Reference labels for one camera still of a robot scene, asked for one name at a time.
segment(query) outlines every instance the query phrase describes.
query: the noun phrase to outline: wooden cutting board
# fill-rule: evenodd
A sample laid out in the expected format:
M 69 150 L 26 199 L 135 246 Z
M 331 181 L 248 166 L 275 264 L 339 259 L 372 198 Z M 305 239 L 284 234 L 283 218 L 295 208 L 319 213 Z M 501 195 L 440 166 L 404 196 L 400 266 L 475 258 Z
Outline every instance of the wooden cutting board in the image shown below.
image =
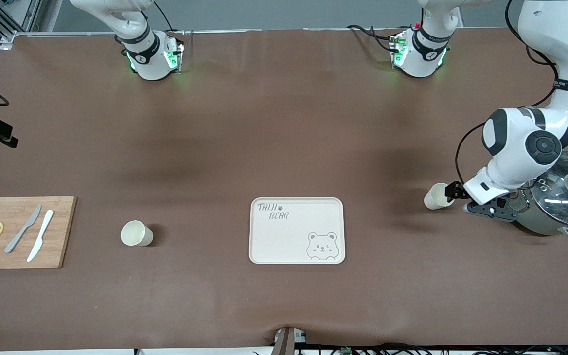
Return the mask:
M 38 205 L 41 212 L 36 222 L 29 227 L 14 248 L 6 254 L 6 245 L 28 221 Z M 76 207 L 73 196 L 54 197 L 0 197 L 0 222 L 4 231 L 0 235 L 0 268 L 59 268 L 70 235 L 71 220 Z M 54 216 L 43 235 L 43 246 L 29 263 L 26 261 L 34 246 L 47 210 L 54 210 Z

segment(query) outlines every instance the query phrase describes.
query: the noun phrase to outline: white plastic knife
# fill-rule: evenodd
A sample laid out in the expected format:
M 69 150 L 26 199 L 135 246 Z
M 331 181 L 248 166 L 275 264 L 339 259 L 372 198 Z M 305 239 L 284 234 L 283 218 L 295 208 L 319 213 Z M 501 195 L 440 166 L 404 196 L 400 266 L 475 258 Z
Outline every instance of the white plastic knife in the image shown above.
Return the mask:
M 45 230 L 47 229 L 47 225 L 52 220 L 52 216 L 54 215 L 54 210 L 47 210 L 45 212 L 45 218 L 43 218 L 43 225 L 41 225 L 41 230 L 38 232 L 38 236 L 36 237 L 36 242 L 34 242 L 34 247 L 32 247 L 32 251 L 30 251 L 30 255 L 28 256 L 28 263 L 34 259 L 38 251 L 43 246 L 43 234 L 45 234 Z

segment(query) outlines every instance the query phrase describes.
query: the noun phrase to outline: pot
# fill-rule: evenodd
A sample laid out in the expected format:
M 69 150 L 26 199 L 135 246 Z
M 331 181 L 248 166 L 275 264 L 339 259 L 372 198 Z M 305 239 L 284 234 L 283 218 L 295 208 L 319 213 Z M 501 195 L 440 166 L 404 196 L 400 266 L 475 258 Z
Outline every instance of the pot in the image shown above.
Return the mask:
M 568 151 L 529 188 L 511 195 L 510 207 L 518 222 L 546 236 L 563 234 L 568 238 Z

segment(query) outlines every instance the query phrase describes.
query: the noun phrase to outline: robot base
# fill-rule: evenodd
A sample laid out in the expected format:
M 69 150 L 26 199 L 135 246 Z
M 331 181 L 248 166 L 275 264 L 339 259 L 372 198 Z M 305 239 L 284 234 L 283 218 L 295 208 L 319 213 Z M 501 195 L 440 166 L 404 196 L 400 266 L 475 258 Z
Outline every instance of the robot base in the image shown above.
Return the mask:
M 138 63 L 128 56 L 133 72 L 150 81 L 161 80 L 171 72 L 181 72 L 183 64 L 183 44 L 178 44 L 176 38 L 163 31 L 154 32 L 159 37 L 160 44 L 148 63 Z
M 446 49 L 439 54 L 439 58 L 430 61 L 424 60 L 422 55 L 413 48 L 413 29 L 392 36 L 390 48 L 396 49 L 397 53 L 391 54 L 391 64 L 393 68 L 402 70 L 405 74 L 414 78 L 426 78 L 435 72 L 442 65 L 442 59 L 446 54 Z

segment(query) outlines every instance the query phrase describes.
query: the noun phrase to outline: knife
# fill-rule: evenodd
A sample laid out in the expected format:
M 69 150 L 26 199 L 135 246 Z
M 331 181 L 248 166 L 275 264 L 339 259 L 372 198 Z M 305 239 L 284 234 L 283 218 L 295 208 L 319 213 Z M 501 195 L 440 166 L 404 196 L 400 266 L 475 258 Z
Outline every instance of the knife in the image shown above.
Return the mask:
M 23 236 L 23 233 L 25 233 L 25 230 L 31 227 L 34 224 L 34 222 L 36 222 L 36 219 L 38 218 L 38 214 L 40 212 L 41 212 L 41 205 L 38 205 L 36 207 L 36 210 L 34 210 L 34 213 L 30 216 L 28 222 L 25 222 L 25 225 L 22 227 L 21 231 L 19 231 L 14 237 L 14 239 L 11 240 L 10 243 L 8 243 L 8 245 L 6 245 L 6 249 L 4 249 L 4 252 L 10 253 L 14 250 L 14 247 L 16 247 L 16 244 L 21 239 L 21 236 Z
M 34 242 L 34 247 L 32 247 L 32 251 L 30 251 L 30 255 L 28 256 L 28 263 L 34 259 L 38 251 L 43 246 L 43 234 L 45 234 L 45 230 L 47 229 L 47 225 L 52 220 L 52 216 L 54 215 L 54 210 L 47 210 L 45 212 L 45 218 L 43 218 L 43 225 L 41 225 L 41 230 L 38 232 L 38 237 L 36 237 L 36 242 Z

